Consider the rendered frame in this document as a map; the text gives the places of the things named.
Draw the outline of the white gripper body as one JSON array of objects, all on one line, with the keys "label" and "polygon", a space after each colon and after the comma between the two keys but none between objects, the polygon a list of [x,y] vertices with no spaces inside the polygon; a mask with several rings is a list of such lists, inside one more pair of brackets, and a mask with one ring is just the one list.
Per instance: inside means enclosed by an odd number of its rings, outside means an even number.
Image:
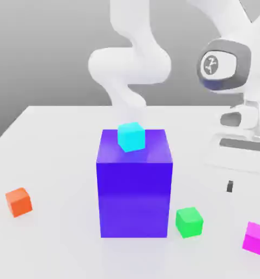
[{"label": "white gripper body", "polygon": [[205,163],[236,171],[260,174],[260,135],[216,134],[210,141]]}]

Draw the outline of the small green cube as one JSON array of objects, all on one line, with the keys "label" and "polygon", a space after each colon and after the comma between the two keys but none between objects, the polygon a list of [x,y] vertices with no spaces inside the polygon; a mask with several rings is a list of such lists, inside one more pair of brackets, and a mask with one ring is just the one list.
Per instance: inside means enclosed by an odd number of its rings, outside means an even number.
[{"label": "small green cube", "polygon": [[195,207],[182,208],[176,211],[176,228],[182,238],[202,234],[203,217]]}]

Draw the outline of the small magenta cube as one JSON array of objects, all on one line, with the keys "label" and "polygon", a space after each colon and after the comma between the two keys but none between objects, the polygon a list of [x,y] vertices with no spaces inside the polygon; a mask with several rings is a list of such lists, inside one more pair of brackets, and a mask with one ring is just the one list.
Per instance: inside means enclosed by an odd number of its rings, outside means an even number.
[{"label": "small magenta cube", "polygon": [[260,225],[248,222],[243,241],[243,249],[260,255]]}]

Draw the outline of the small cyan cube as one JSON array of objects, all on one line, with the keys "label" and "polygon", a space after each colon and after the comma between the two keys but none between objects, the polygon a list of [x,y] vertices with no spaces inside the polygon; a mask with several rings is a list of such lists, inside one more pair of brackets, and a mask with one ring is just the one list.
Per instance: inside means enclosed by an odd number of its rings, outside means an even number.
[{"label": "small cyan cube", "polygon": [[117,141],[126,152],[145,148],[145,129],[138,122],[125,123],[118,127]]}]

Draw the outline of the small orange cube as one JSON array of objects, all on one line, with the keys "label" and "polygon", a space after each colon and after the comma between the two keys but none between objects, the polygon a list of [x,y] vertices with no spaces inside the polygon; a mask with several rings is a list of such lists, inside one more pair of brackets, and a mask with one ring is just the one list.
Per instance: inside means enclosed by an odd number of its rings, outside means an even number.
[{"label": "small orange cube", "polygon": [[13,217],[18,217],[33,210],[30,196],[23,187],[7,192],[5,197]]}]

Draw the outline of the large purple box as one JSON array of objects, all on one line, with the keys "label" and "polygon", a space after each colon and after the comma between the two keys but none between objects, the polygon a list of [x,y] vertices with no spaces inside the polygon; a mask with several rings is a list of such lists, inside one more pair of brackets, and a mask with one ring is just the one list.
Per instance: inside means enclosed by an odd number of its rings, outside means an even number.
[{"label": "large purple box", "polygon": [[116,130],[103,130],[96,160],[103,238],[165,238],[173,160],[164,130],[146,130],[142,150],[124,152]]}]

